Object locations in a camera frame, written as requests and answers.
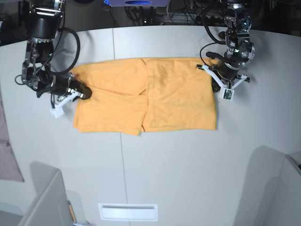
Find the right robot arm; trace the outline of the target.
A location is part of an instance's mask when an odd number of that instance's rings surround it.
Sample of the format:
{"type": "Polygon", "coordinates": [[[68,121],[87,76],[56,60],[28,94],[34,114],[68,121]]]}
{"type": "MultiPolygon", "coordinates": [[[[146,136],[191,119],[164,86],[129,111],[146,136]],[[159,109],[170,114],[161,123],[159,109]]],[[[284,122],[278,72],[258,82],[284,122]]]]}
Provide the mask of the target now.
{"type": "Polygon", "coordinates": [[[77,33],[64,26],[64,0],[30,0],[26,21],[28,36],[25,59],[22,64],[21,84],[36,92],[37,97],[50,93],[58,97],[70,97],[86,100],[92,96],[92,90],[76,80],[71,70],[78,61],[80,39],[77,33]],[[55,37],[64,32],[70,33],[76,40],[76,54],[71,65],[60,72],[51,69],[56,47],[55,37]]]}

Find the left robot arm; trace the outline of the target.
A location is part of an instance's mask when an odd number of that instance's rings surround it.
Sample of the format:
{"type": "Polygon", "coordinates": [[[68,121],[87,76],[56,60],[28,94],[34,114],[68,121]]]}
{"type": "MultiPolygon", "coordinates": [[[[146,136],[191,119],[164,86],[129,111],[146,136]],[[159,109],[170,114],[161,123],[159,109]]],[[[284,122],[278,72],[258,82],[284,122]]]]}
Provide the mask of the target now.
{"type": "Polygon", "coordinates": [[[201,18],[213,43],[205,45],[200,51],[214,44],[225,45],[227,49],[223,55],[206,52],[208,58],[218,61],[212,65],[206,63],[200,54],[203,64],[198,65],[197,68],[206,71],[212,77],[214,93],[224,89],[226,94],[233,94],[233,90],[242,82],[250,82],[250,78],[245,74],[239,74],[239,71],[245,69],[255,55],[255,46],[250,40],[252,22],[247,9],[252,1],[221,0],[220,3],[227,5],[227,12],[223,16],[227,30],[218,34],[219,39],[211,33],[207,23],[207,14],[215,7],[215,4],[212,3],[203,10],[201,18]]]}

